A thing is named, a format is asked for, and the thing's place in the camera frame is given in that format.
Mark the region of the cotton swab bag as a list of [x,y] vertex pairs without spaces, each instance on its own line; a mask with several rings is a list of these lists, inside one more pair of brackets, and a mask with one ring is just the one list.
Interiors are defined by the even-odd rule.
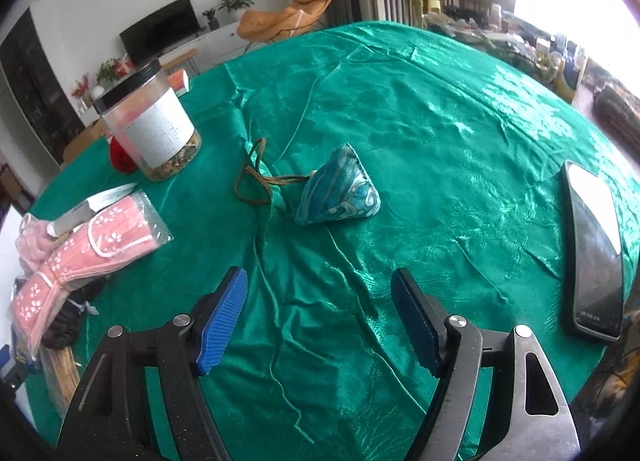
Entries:
[[80,382],[78,363],[73,349],[51,349],[41,346],[39,358],[49,397],[54,409],[64,419]]

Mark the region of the pink mesh bath sponge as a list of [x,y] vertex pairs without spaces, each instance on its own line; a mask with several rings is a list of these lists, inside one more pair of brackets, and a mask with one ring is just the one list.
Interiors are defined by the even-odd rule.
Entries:
[[40,220],[31,213],[23,216],[15,247],[18,261],[26,276],[31,276],[50,257],[60,239],[47,233],[49,221]]

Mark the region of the pink face mask pack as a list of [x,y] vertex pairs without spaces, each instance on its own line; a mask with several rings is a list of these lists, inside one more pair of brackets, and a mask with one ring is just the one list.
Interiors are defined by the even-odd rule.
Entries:
[[70,293],[158,250],[172,234],[148,196],[139,191],[58,239],[50,257],[27,276],[11,303],[13,329],[32,358]]

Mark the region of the silver foil packet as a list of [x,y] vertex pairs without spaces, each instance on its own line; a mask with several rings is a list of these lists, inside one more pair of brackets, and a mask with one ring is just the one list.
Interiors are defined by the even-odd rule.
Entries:
[[81,201],[76,206],[65,212],[60,217],[49,222],[46,233],[53,239],[61,238],[66,233],[74,230],[89,221],[101,210],[111,206],[117,201],[124,199],[137,188],[137,183],[123,184],[122,186],[95,193],[89,198]]

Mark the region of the teal fabric sachet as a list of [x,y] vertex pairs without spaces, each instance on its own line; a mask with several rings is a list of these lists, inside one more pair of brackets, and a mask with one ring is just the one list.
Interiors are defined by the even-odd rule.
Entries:
[[259,138],[233,181],[233,192],[240,201],[267,205],[273,200],[275,187],[302,184],[295,213],[299,226],[369,218],[380,210],[382,201],[378,189],[350,143],[335,148],[326,163],[307,175],[265,175],[262,158],[266,148],[267,139]]

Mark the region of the black lace hair net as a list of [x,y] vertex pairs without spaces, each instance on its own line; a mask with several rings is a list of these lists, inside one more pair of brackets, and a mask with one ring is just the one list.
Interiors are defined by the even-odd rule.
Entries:
[[98,313],[93,301],[103,291],[106,281],[106,278],[92,280],[66,297],[60,311],[43,333],[41,344],[44,347],[60,351],[77,341],[82,320],[88,314]]

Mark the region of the blue red snack packet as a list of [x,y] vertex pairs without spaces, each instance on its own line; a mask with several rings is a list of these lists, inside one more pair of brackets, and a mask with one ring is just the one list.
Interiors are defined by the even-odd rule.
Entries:
[[29,355],[21,337],[13,329],[10,329],[9,338],[2,340],[1,345],[1,382],[15,394],[29,375],[41,372],[40,362]]

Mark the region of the smartphone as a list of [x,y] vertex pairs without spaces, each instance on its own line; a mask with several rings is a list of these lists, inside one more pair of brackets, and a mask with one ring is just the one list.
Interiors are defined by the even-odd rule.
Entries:
[[568,327],[615,342],[623,325],[624,264],[620,225],[606,182],[575,162],[562,167],[566,200],[565,316]]

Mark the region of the brown cardboard box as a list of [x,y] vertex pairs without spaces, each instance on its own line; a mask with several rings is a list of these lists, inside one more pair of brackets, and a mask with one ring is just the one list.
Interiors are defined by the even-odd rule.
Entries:
[[102,120],[93,122],[82,130],[64,149],[63,164],[72,163],[82,152],[94,142],[111,135],[111,131]]

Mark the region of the clear jar black lid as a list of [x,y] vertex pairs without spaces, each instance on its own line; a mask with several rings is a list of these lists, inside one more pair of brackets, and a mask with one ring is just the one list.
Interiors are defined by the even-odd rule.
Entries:
[[200,133],[157,59],[138,66],[96,99],[96,113],[151,180],[175,176],[201,149]]

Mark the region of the red flower vase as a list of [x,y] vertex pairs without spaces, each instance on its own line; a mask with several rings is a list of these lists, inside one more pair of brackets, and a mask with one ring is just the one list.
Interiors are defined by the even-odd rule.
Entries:
[[88,73],[85,73],[81,79],[75,83],[75,87],[72,90],[72,97],[79,102],[82,109],[89,109],[90,106],[92,106],[93,99],[91,91],[90,76]]

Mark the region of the green satin tablecloth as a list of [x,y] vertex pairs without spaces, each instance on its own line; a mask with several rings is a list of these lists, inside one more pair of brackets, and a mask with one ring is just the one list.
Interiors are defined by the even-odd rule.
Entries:
[[[172,240],[111,277],[82,325],[86,363],[111,325],[188,311],[232,266],[250,281],[202,389],[237,460],[399,460],[436,382],[390,298],[407,268],[448,311],[537,335],[567,398],[603,348],[562,325],[573,161],[614,196],[625,276],[639,255],[639,181],[608,138],[527,75],[452,39],[357,23],[215,66],[181,100],[202,137],[162,182],[138,178]],[[299,186],[254,206],[232,189],[265,138],[267,174],[306,174],[343,143],[381,197],[366,219],[299,226]]]

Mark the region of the orange book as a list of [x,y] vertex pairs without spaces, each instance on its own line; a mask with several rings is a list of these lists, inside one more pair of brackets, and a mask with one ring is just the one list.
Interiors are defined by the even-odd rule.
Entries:
[[177,97],[186,95],[190,91],[190,78],[185,69],[172,72],[167,80]]

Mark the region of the small wooden stool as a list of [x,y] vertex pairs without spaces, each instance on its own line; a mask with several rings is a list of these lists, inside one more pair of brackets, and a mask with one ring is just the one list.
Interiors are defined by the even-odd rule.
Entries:
[[188,74],[188,77],[198,76],[198,74],[200,74],[200,68],[195,62],[197,56],[198,50],[190,49],[171,60],[165,61],[163,63],[163,69],[167,75],[183,69],[186,71],[186,74]]

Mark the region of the black television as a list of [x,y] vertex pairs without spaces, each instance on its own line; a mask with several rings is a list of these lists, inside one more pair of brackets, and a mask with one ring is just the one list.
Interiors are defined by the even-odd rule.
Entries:
[[142,64],[199,30],[191,0],[174,0],[120,32],[119,37],[130,60]]

